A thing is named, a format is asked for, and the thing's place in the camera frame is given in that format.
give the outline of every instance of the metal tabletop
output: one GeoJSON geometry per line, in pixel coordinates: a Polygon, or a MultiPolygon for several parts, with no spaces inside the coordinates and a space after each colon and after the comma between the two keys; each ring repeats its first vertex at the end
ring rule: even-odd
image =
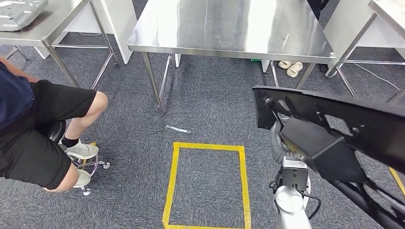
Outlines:
{"type": "Polygon", "coordinates": [[[405,39],[405,1],[372,0],[369,6],[403,39],[405,39]]]}
{"type": "Polygon", "coordinates": [[[149,0],[128,47],[325,64],[334,58],[307,0],[149,0]]]}
{"type": "Polygon", "coordinates": [[[0,45],[43,47],[52,44],[89,0],[49,0],[48,6],[27,27],[19,31],[0,32],[0,45]]]}

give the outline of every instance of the black shorts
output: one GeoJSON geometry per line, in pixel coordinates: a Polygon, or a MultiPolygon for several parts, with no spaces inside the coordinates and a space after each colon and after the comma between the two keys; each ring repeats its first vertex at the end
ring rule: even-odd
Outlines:
{"type": "Polygon", "coordinates": [[[32,83],[31,88],[35,94],[32,107],[0,130],[0,177],[55,189],[66,176],[71,160],[36,128],[51,121],[84,117],[96,91],[47,80],[32,83]]]}

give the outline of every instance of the navy shirt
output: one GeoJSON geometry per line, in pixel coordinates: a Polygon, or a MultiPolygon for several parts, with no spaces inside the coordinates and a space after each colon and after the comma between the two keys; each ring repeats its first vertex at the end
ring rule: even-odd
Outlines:
{"type": "Polygon", "coordinates": [[[0,62],[0,130],[24,114],[34,99],[27,78],[14,75],[0,62]]]}

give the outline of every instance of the stool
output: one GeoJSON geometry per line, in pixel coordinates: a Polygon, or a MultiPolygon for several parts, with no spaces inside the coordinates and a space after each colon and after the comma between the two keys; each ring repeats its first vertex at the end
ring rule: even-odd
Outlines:
{"type": "MultiPolygon", "coordinates": [[[[66,121],[54,121],[50,123],[43,124],[40,127],[36,128],[41,134],[46,136],[47,138],[51,139],[53,142],[57,143],[62,150],[66,150],[66,147],[64,145],[59,144],[59,141],[62,139],[64,132],[66,130],[66,121]]],[[[87,160],[81,160],[77,159],[76,160],[72,157],[69,156],[70,159],[72,160],[72,163],[79,169],[84,169],[85,167],[93,167],[90,176],[93,176],[95,171],[97,170],[98,165],[102,165],[104,169],[110,168],[110,163],[109,162],[104,162],[104,161],[99,161],[98,160],[98,154],[89,159],[93,160],[92,162],[87,162],[87,160]]],[[[88,196],[91,193],[91,189],[86,186],[80,187],[80,189],[83,191],[83,195],[88,196]]]]}

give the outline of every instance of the yellow line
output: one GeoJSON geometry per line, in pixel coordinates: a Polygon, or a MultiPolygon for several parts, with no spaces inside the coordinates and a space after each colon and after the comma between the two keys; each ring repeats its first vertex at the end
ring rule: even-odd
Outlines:
{"type": "Polygon", "coordinates": [[[401,179],[399,178],[398,174],[396,173],[396,171],[395,171],[393,168],[389,167],[389,169],[390,169],[390,172],[391,172],[391,174],[393,175],[393,177],[394,177],[396,183],[398,184],[399,188],[401,189],[402,194],[403,194],[404,197],[405,197],[405,187],[404,187],[404,185],[402,184],[401,179]]]}
{"type": "Polygon", "coordinates": [[[252,222],[250,218],[249,190],[247,187],[245,148],[243,146],[240,146],[238,151],[239,151],[240,173],[242,182],[242,203],[243,203],[243,212],[245,216],[245,229],[251,229],[252,222]]]}
{"type": "Polygon", "coordinates": [[[169,225],[168,229],[244,229],[244,228],[217,228],[217,227],[200,227],[200,226],[185,226],[185,225],[169,225]]]}
{"type": "Polygon", "coordinates": [[[185,225],[170,225],[170,210],[173,203],[174,186],[176,182],[177,164],[179,161],[180,148],[193,148],[193,149],[213,149],[213,150],[229,150],[239,152],[240,173],[242,182],[242,203],[245,219],[245,228],[251,229],[250,217],[250,201],[249,191],[247,187],[247,174],[245,162],[245,148],[243,146],[227,146],[227,145],[213,145],[213,144],[200,144],[200,143],[187,143],[187,142],[174,142],[173,143],[173,159],[171,161],[171,171],[169,177],[169,187],[166,195],[166,204],[163,210],[163,226],[165,229],[236,229],[236,228],[218,228],[218,227],[200,227],[200,226],[185,226],[185,225]]]}
{"type": "Polygon", "coordinates": [[[173,159],[171,161],[171,170],[170,170],[170,178],[169,178],[169,188],[167,190],[166,195],[166,204],[163,211],[163,225],[166,229],[169,229],[169,218],[170,218],[170,210],[171,204],[173,202],[173,194],[174,194],[174,185],[176,183],[176,173],[177,173],[177,162],[179,161],[179,143],[173,143],[173,159]]]}
{"type": "Polygon", "coordinates": [[[227,145],[214,145],[214,144],[201,144],[201,143],[189,143],[189,142],[178,142],[180,148],[191,148],[191,149],[214,149],[214,150],[229,150],[238,151],[240,146],[227,146],[227,145]]]}

